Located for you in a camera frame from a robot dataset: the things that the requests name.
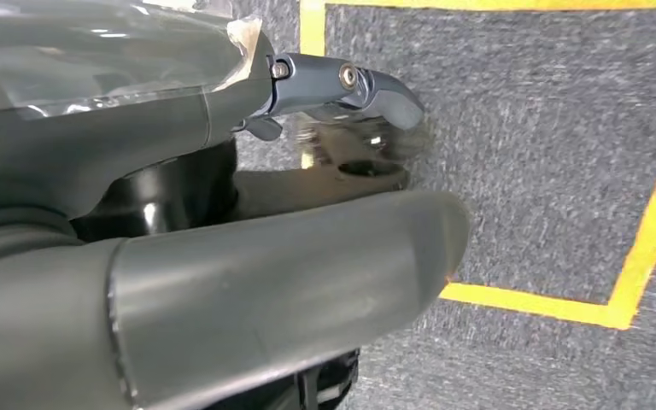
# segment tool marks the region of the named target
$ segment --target yellow stripe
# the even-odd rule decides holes
[[[301,0],[301,53],[322,56],[325,53],[325,2]]]
[[[470,11],[656,9],[656,0],[325,0],[325,3]]]
[[[450,284],[442,299],[474,303],[492,308],[540,314],[561,320],[614,327],[606,317],[606,306],[532,295],[518,290],[491,288],[478,284]]]
[[[627,329],[635,316],[642,293],[656,265],[656,185],[642,216],[635,244],[625,259],[615,283],[609,310],[618,327]]]

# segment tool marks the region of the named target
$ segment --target bolt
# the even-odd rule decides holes
[[[349,62],[343,64],[338,72],[338,78],[341,79],[343,88],[353,90],[355,83],[358,81],[358,74],[356,74],[353,64]]]
[[[290,67],[283,61],[278,61],[270,67],[270,74],[274,79],[284,79],[290,75]]]

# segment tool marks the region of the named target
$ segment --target gray plastic body panel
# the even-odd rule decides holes
[[[455,196],[399,192],[128,241],[113,316],[135,404],[203,408],[409,324],[468,235]]]
[[[130,26],[123,15],[111,13],[125,4],[129,5],[97,0],[0,2],[0,8],[13,9],[11,14],[4,11],[0,15],[0,27],[4,27],[0,31],[0,61],[10,59],[0,65],[1,94],[10,101],[0,105],[3,108],[0,110],[0,208],[45,208],[69,219],[83,216],[97,205],[116,179],[225,142],[232,138],[230,130],[234,126],[270,100],[272,81],[266,56],[273,51],[261,34],[249,77],[219,91],[198,84],[154,101],[46,118],[25,116],[22,108],[8,108],[16,98],[13,90],[28,91],[34,84],[40,85],[45,98],[49,96],[49,101],[56,101],[62,97],[91,95],[98,86],[97,78],[102,82],[112,78],[126,81],[139,78],[134,70],[155,68],[150,60],[130,57],[130,53],[153,53],[174,60],[176,70],[182,69],[178,62],[194,65],[195,58],[200,57],[200,61],[209,65],[203,74],[216,79],[230,74],[242,58],[224,31],[215,29],[226,25],[227,19],[192,16],[192,19],[208,19],[210,24],[204,32],[198,30],[200,24],[192,24],[186,34],[160,24]],[[28,10],[42,10],[42,14],[31,15]],[[134,8],[129,11],[140,14]],[[174,20],[154,21],[176,24]],[[77,35],[90,30],[115,31],[115,27],[134,30],[122,32],[134,34],[134,38],[90,42]],[[181,38],[190,42],[176,46],[175,42]],[[58,54],[58,50],[66,54],[56,57],[49,54]],[[80,69],[78,64],[69,65],[69,69],[63,66],[71,61],[70,56],[99,53],[108,60],[118,60],[109,60],[111,65],[104,68],[112,71],[95,73],[88,67]],[[50,64],[39,65],[44,61]]]
[[[120,241],[74,246],[62,235],[56,246],[54,235],[0,228],[5,243],[50,246],[0,258],[0,410],[131,410],[105,302]]]

